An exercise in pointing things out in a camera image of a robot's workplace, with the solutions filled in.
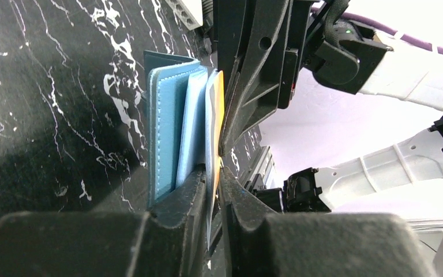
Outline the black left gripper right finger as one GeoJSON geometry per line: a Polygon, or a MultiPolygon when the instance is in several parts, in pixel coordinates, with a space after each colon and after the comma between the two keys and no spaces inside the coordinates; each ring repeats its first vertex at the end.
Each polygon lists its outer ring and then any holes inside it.
{"type": "Polygon", "coordinates": [[[417,235],[393,214],[280,214],[219,178],[227,276],[435,276],[417,235]]]}

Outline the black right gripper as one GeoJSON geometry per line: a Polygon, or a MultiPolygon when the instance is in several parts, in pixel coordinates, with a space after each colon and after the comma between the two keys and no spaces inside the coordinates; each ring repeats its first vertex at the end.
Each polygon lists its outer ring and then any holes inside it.
{"type": "Polygon", "coordinates": [[[214,2],[217,61],[225,82],[221,155],[276,111],[279,92],[279,108],[289,106],[301,69],[324,87],[354,95],[393,50],[371,26],[344,14],[348,1],[324,1],[316,9],[313,4],[214,2]]]}

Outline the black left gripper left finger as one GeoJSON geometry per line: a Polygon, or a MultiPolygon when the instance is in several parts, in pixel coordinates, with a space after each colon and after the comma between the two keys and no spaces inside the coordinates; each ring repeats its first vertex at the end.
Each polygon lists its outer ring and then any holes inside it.
{"type": "Polygon", "coordinates": [[[19,212],[0,219],[0,276],[201,276],[206,173],[149,210],[19,212]]]}

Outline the orange VIP credit card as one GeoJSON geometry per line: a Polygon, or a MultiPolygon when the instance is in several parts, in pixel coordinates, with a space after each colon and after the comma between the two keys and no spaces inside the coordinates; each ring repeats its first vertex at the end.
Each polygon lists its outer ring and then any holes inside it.
{"type": "Polygon", "coordinates": [[[223,72],[213,70],[205,92],[205,163],[207,185],[207,248],[211,244],[212,213],[219,181],[219,137],[224,117],[223,72]]]}

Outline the light blue card holder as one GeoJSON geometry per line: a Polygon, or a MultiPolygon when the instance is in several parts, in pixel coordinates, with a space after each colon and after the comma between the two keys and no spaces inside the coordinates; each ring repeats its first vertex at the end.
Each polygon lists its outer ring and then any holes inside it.
{"type": "Polygon", "coordinates": [[[147,81],[148,206],[176,187],[188,80],[206,67],[195,58],[144,51],[147,81]]]}

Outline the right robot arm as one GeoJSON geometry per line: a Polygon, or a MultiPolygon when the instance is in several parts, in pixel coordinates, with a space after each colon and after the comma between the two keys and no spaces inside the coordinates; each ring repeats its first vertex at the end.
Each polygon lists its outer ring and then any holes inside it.
{"type": "Polygon", "coordinates": [[[335,212],[385,211],[409,218],[443,214],[443,55],[378,31],[392,46],[350,95],[303,71],[288,108],[260,124],[279,180],[316,167],[323,202],[335,212]]]}

